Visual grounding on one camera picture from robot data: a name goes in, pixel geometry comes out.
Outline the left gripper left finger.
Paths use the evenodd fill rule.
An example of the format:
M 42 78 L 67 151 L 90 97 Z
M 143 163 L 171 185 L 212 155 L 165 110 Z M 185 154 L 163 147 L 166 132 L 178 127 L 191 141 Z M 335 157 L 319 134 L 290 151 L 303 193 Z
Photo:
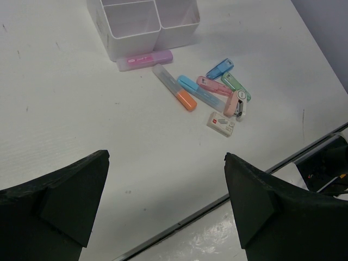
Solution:
M 78 260 L 87 247 L 109 169 L 99 150 L 1 190 L 1 260 Z

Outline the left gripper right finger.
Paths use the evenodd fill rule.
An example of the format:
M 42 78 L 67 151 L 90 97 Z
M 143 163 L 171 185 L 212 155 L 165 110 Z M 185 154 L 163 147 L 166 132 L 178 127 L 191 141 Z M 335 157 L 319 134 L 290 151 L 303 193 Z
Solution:
M 248 260 L 347 260 L 347 202 L 270 175 L 235 154 L 225 177 Z

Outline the light blue highlighter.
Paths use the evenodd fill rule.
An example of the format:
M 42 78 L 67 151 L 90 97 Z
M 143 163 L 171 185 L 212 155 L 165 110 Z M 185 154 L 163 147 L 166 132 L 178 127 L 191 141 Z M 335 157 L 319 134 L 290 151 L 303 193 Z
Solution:
M 177 78 L 177 82 L 190 94 L 194 95 L 198 99 L 200 99 L 202 102 L 206 103 L 207 105 L 211 106 L 218 112 L 223 112 L 225 108 L 225 103 L 217 98 L 216 96 L 212 95 L 210 92 L 206 91 L 202 87 L 200 87 L 198 84 L 193 82 L 188 77 L 181 75 Z

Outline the pink highlighter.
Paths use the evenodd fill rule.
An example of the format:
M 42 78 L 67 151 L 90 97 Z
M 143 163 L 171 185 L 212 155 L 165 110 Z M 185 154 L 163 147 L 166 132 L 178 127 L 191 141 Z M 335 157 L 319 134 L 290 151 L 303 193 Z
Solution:
M 120 72 L 152 67 L 156 64 L 167 64 L 173 61 L 170 50 L 157 51 L 149 54 L 136 55 L 128 58 L 119 58 L 116 64 Z

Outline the white eraser box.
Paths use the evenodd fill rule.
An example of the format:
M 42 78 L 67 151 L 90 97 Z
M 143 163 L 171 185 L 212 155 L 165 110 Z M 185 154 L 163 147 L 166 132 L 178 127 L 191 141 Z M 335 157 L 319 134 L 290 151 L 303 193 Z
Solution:
M 208 119 L 207 126 L 228 138 L 233 133 L 235 123 L 217 112 L 212 112 Z

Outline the green correction tape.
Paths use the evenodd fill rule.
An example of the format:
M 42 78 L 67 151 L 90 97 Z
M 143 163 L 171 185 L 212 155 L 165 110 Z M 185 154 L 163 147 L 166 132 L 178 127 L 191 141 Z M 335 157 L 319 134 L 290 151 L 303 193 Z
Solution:
M 238 90 L 244 91 L 247 96 L 247 101 L 249 102 L 251 100 L 250 93 L 229 72 L 225 72 L 221 76 L 221 81 L 224 83 L 224 85 L 228 86 L 233 92 Z

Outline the pink correction tape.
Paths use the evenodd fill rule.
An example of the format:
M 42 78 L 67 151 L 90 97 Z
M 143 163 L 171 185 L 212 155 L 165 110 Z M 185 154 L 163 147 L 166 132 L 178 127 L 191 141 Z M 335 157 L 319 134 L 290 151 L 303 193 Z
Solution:
M 209 92 L 223 95 L 226 97 L 230 96 L 233 93 L 233 91 L 224 84 L 221 84 L 203 76 L 198 77 L 198 79 L 196 80 L 196 84 Z

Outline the blue correction tape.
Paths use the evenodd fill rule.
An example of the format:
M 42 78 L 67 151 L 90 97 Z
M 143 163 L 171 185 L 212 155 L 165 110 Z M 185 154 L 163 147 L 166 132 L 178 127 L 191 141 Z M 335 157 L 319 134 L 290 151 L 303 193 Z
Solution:
M 226 58 L 218 63 L 214 68 L 207 72 L 206 77 L 215 80 L 221 77 L 224 73 L 229 72 L 234 67 L 233 62 Z

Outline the left white divided container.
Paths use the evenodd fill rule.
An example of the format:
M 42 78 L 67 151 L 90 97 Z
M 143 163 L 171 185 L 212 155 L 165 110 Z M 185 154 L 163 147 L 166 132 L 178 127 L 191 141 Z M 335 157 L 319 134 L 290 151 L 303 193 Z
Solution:
M 151 53 L 161 25 L 155 1 L 87 1 L 111 61 Z

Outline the white divided container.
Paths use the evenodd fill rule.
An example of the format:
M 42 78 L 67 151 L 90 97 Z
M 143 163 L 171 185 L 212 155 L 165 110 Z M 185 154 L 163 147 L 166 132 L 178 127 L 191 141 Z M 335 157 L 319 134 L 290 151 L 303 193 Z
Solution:
M 196 0 L 155 1 L 161 30 L 155 51 L 182 47 L 189 44 L 200 24 Z
M 87 1 L 111 61 L 151 53 L 161 25 L 155 1 Z

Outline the right white divided container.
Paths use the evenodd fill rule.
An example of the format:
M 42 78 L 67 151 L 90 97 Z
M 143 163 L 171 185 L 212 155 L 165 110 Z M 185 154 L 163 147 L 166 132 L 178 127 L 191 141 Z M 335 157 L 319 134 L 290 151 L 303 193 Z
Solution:
M 155 51 L 182 47 L 189 44 L 200 24 L 196 0 L 155 1 L 161 30 Z

